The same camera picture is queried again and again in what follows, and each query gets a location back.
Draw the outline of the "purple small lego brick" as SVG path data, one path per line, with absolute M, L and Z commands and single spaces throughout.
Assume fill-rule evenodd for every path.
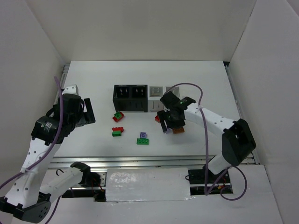
M 141 139 L 146 139 L 147 138 L 147 133 L 146 132 L 140 132 L 140 138 Z

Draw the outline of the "green lego plate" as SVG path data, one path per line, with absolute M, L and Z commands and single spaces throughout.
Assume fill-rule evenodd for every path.
M 150 141 L 147 138 L 137 138 L 136 144 L 137 145 L 149 145 Z

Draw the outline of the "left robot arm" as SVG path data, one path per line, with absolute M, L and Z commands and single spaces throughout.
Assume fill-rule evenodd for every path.
M 99 186 L 101 176 L 81 162 L 74 162 L 60 176 L 42 184 L 53 156 L 76 127 L 95 123 L 89 98 L 64 93 L 56 105 L 39 118 L 31 133 L 27 157 L 14 184 L 0 199 L 0 210 L 15 218 L 39 223 L 48 214 L 52 202 L 74 185 Z

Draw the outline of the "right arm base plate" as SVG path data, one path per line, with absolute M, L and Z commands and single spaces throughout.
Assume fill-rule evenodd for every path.
M 209 171 L 207 185 L 212 186 L 212 184 L 217 180 L 219 176 L 220 174 L 214 175 L 212 172 Z M 185 176 L 185 179 L 188 180 L 191 185 L 205 184 L 205 170 L 189 169 L 188 175 Z M 218 182 L 215 185 L 220 186 L 220 185 L 229 185 L 229 184 L 230 184 L 230 178 L 228 173 L 226 173 L 223 177 L 221 177 L 218 180 Z

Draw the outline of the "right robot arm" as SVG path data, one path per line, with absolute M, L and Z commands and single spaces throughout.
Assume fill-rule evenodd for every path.
M 163 132 L 178 129 L 190 121 L 221 138 L 221 153 L 208 162 L 208 170 L 214 175 L 230 166 L 239 166 L 256 148 L 256 142 L 247 121 L 237 121 L 216 114 L 190 98 L 179 99 L 172 92 L 160 98 L 165 110 L 157 115 Z

